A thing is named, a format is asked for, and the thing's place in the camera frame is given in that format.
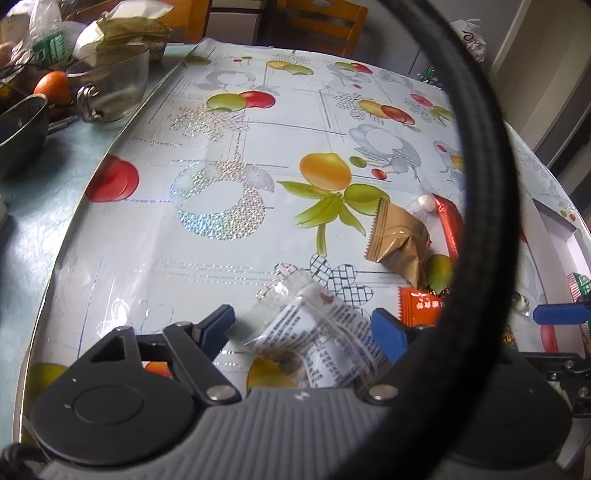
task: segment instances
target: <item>glass measuring cup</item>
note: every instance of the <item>glass measuring cup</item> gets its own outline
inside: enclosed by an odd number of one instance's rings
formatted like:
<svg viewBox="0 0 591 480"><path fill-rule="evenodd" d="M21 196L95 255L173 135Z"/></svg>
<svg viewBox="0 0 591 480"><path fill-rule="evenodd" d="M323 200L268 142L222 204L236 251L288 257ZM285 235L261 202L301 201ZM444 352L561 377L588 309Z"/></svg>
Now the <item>glass measuring cup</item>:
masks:
<svg viewBox="0 0 591 480"><path fill-rule="evenodd" d="M82 120L113 122L131 113L144 96L150 51L141 43L107 47L67 70Z"/></svg>

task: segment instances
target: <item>plastic bag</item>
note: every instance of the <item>plastic bag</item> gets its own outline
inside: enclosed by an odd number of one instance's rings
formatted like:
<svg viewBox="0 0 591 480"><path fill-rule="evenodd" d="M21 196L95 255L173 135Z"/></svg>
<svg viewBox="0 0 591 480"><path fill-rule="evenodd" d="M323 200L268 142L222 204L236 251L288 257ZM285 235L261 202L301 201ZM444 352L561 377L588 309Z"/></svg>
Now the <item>plastic bag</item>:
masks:
<svg viewBox="0 0 591 480"><path fill-rule="evenodd" d="M462 43L472 54L478 63L483 63L486 59L486 42L477 30L482 26L480 18L471 18L470 20L456 20L450 23Z"/></svg>
<svg viewBox="0 0 591 480"><path fill-rule="evenodd" d="M37 0L29 20L29 48L33 62L49 67L67 56L61 29L61 12L56 0Z"/></svg>
<svg viewBox="0 0 591 480"><path fill-rule="evenodd" d="M102 47L141 41L150 48L150 60L160 60L173 31L158 19L172 8L156 0L124 0L85 28L74 56L82 59Z"/></svg>
<svg viewBox="0 0 591 480"><path fill-rule="evenodd" d="M305 271L274 284L229 336L278 363L299 388L363 388L385 363L369 320Z"/></svg>

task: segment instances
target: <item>glitter circle pattern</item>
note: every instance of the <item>glitter circle pattern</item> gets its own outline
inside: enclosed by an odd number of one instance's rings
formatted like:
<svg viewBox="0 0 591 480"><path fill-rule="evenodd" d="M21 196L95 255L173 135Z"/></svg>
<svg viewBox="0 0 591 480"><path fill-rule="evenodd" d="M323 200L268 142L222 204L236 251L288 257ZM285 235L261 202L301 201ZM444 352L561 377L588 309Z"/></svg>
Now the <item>glitter circle pattern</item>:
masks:
<svg viewBox="0 0 591 480"><path fill-rule="evenodd" d="M242 183L242 197L236 205L218 213L193 213L183 208L185 200L218 181ZM274 191L273 179L263 169L240 161L199 161L178 174L170 187L170 199L190 232L215 240L236 240L256 232L265 218L265 203L257 190Z"/></svg>

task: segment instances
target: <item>food package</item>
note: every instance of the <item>food package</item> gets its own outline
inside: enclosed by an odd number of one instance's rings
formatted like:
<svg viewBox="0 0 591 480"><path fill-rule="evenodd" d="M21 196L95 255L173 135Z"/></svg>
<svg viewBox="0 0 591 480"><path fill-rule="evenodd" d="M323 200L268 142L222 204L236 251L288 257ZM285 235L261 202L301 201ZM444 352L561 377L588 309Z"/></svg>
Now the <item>food package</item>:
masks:
<svg viewBox="0 0 591 480"><path fill-rule="evenodd" d="M478 33L478 29L482 26L480 18L456 20L450 23L450 25L460 37L467 50L472 54L474 60L478 63L484 63L486 60L486 42L482 38L482 35Z"/></svg>
<svg viewBox="0 0 591 480"><path fill-rule="evenodd" d="M566 276L569 283L570 293L574 301L581 301L586 295L591 293L591 279L580 273L571 273ZM585 357L591 357L591 322L581 324L581 336L585 348Z"/></svg>
<svg viewBox="0 0 591 480"><path fill-rule="evenodd" d="M427 227L405 209L380 199L365 258L381 263L414 288L426 286Z"/></svg>
<svg viewBox="0 0 591 480"><path fill-rule="evenodd" d="M437 213L443 226L443 234L445 235L449 258L452 261L452 266L455 267L459 256L462 233L464 231L464 219L455 203L451 200L440 197L439 195L433 195L433 197L435 198Z"/></svg>
<svg viewBox="0 0 591 480"><path fill-rule="evenodd" d="M50 67L66 58L66 39L57 0L35 1L29 21L27 48L33 54L33 63L43 67Z"/></svg>
<svg viewBox="0 0 591 480"><path fill-rule="evenodd" d="M441 298L409 287L399 287L398 293L398 319L403 324L416 327L437 323L444 306Z"/></svg>
<svg viewBox="0 0 591 480"><path fill-rule="evenodd" d="M74 56L83 59L102 47L142 42L150 48L150 60L160 60L173 31L158 19L172 8L155 0L124 0L84 29Z"/></svg>
<svg viewBox="0 0 591 480"><path fill-rule="evenodd" d="M385 365L369 320L301 270L290 271L252 310L237 315L228 335L277 363L298 388L363 389Z"/></svg>

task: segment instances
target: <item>fruit pattern tablecloth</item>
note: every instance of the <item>fruit pattern tablecloth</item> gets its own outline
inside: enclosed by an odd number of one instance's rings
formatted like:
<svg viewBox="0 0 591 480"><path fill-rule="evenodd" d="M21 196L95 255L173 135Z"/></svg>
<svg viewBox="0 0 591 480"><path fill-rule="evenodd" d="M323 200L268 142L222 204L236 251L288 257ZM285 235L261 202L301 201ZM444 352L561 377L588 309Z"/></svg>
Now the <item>fruit pattern tablecloth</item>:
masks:
<svg viewBox="0 0 591 480"><path fill-rule="evenodd" d="M510 133L523 193L590 245L563 189ZM223 303L239 316L285 269L309 270L365 315L397 314L406 281L364 259L377 201L405 207L436 192L463 211L463 169L443 91L324 54L205 39L91 182L54 271L33 363L66 367L120 325L158 332ZM428 228L427 276L446 284L441 223ZM530 309L545 302L525 239L515 289ZM521 350L544 349L530 317L513 312L509 323ZM216 365L244 392L252 361L229 344Z"/></svg>

